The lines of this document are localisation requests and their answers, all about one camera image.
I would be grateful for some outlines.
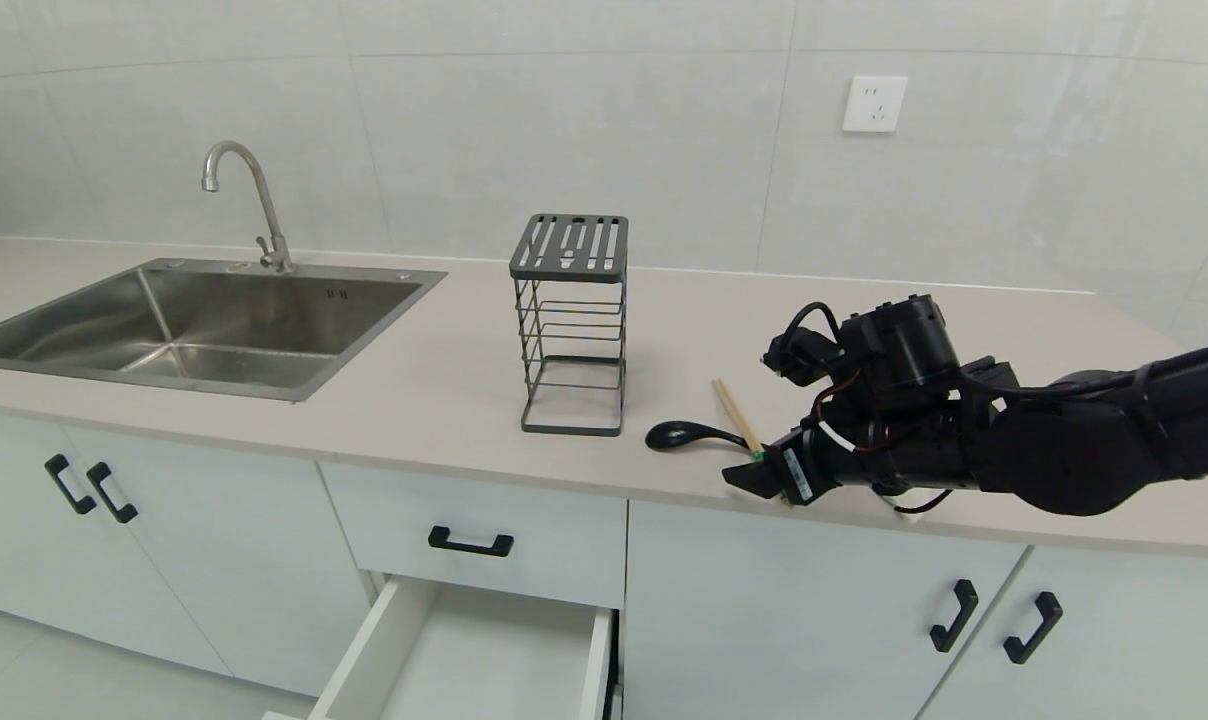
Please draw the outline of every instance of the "black spoon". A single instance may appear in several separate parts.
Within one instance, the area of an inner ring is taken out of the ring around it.
[[[726,439],[733,445],[744,447],[745,451],[750,449],[742,436],[734,436],[734,434],[726,432],[726,430],[695,423],[693,420],[666,420],[664,423],[658,423],[644,436],[644,445],[649,446],[651,451],[670,451],[672,447],[689,445],[690,442],[699,441],[699,439]]]

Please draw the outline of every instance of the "power outlet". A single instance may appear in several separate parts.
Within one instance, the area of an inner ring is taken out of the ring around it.
[[[906,77],[855,76],[848,85],[844,132],[894,132],[906,97]]]

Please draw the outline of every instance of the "open drawer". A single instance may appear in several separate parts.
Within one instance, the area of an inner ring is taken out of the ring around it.
[[[310,720],[600,720],[610,656],[612,610],[389,577]]]

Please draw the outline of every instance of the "black rack top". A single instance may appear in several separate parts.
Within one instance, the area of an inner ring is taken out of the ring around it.
[[[538,213],[511,257],[517,281],[620,283],[626,277],[626,217]]]

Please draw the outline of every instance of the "countertop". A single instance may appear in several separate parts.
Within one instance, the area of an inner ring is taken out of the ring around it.
[[[249,246],[0,238],[0,320],[152,259],[256,257]],[[1183,352],[1092,295],[632,268],[625,429],[621,437],[586,439],[519,430],[525,389],[505,263],[312,251],[294,257],[449,274],[304,402],[0,370],[0,413],[631,500],[992,541],[1208,556],[1208,480],[1148,487],[1097,518],[957,492],[907,524],[866,488],[840,488],[792,509],[724,483],[719,470],[744,461],[737,451],[701,443],[658,454],[644,446],[658,420],[732,428],[712,391],[715,377],[728,383],[761,439],[786,432],[814,393],[778,379],[759,356],[812,300],[847,317],[930,292],[962,361],[988,354],[1009,360],[1026,384],[1080,368],[1134,368]]]

